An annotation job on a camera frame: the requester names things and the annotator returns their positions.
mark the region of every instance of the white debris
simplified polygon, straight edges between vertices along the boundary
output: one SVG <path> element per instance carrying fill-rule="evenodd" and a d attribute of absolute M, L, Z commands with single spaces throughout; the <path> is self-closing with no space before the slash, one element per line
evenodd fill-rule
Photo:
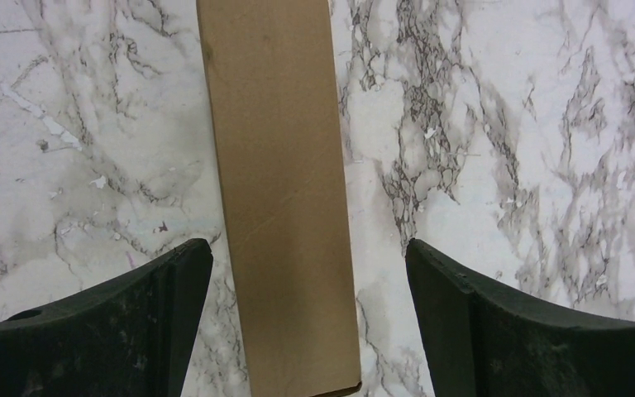
<path fill-rule="evenodd" d="M 430 128 L 428 128 L 428 129 L 427 129 L 427 132 L 425 132 L 425 139 L 429 139 L 429 138 L 433 137 L 433 136 L 434 136 L 434 134 L 436 134 L 436 133 L 437 133 L 437 130 L 438 130 L 438 129 L 439 129 L 439 128 L 431 128 L 431 127 L 430 127 Z"/>
<path fill-rule="evenodd" d="M 598 277 L 598 281 L 595 283 L 595 288 L 600 288 L 605 284 L 607 284 L 607 275 L 602 274 Z"/>
<path fill-rule="evenodd" d="M 89 182 L 88 184 L 95 184 L 97 188 L 99 189 L 103 189 L 103 186 L 106 185 L 107 179 L 105 176 L 101 175 L 101 178 L 92 180 L 91 182 Z"/>
<path fill-rule="evenodd" d="M 12 99 L 13 102 L 17 103 L 23 110 L 29 112 L 38 120 L 41 120 L 43 124 L 45 124 L 45 127 L 47 127 L 50 131 L 50 134 L 58 136 L 63 142 L 69 143 L 74 149 L 81 151 L 81 142 L 79 142 L 76 136 L 72 135 L 71 132 L 62 127 L 55 121 L 54 118 L 47 116 L 45 114 L 45 110 L 41 107 L 20 96 L 16 91 L 13 91 L 10 85 L 6 83 L 1 83 L 1 92 Z"/>
<path fill-rule="evenodd" d="M 626 190 L 629 187 L 627 182 L 624 180 L 626 176 L 627 176 L 627 171 L 622 171 L 619 173 L 619 175 L 617 176 L 617 189 Z"/>

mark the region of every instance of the marble surface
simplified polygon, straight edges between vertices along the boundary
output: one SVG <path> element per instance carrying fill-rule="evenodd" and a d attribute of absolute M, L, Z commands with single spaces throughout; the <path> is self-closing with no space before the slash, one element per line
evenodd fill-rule
<path fill-rule="evenodd" d="M 329 7 L 359 395 L 433 395 L 411 237 L 635 319 L 635 1 Z M 184 396 L 247 396 L 194 2 L 0 2 L 0 320 L 190 237 L 217 263 Z"/>

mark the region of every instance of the gray marble veining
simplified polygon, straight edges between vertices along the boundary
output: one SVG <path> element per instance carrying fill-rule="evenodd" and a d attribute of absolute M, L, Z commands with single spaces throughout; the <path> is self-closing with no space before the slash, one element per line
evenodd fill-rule
<path fill-rule="evenodd" d="M 364 388 L 431 396 L 409 238 L 635 319 L 635 2 L 333 0 Z M 249 394 L 194 2 L 0 2 L 0 320 L 190 237 L 184 396 Z"/>

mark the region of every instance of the scratch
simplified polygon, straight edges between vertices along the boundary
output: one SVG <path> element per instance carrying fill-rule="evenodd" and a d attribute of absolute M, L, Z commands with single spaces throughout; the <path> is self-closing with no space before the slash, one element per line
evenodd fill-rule
<path fill-rule="evenodd" d="M 0 35 L 6 35 L 8 33 L 23 33 L 26 31 L 40 31 L 40 29 L 34 29 L 34 28 L 30 28 L 30 29 L 11 29 L 11 30 L 7 30 L 7 31 L 0 31 Z"/>
<path fill-rule="evenodd" d="M 130 252 L 128 251 L 125 251 L 125 255 L 127 256 L 127 263 L 129 263 L 130 268 L 134 270 L 137 266 L 135 266 L 135 261 L 132 259 L 132 255 L 130 255 Z"/>
<path fill-rule="evenodd" d="M 44 62 L 47 62 L 47 57 L 44 55 L 38 55 L 34 60 L 31 61 L 31 63 L 26 67 L 26 69 L 23 70 L 23 73 L 21 73 L 21 75 L 18 76 L 16 81 L 13 84 L 11 84 L 11 88 L 12 89 L 18 88 L 18 86 L 21 85 L 23 80 L 25 80 L 28 77 L 28 75 L 30 75 L 32 70 L 40 66 L 40 64 Z"/>

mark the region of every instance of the black plastic clamp jaw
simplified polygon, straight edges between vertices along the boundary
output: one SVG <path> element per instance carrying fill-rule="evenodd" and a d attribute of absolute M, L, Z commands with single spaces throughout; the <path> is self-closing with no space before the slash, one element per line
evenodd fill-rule
<path fill-rule="evenodd" d="M 412 240 L 408 281 L 437 397 L 635 396 L 635 323 L 550 304 Z"/>
<path fill-rule="evenodd" d="M 0 397 L 179 397 L 212 254 L 193 239 L 0 323 Z"/>

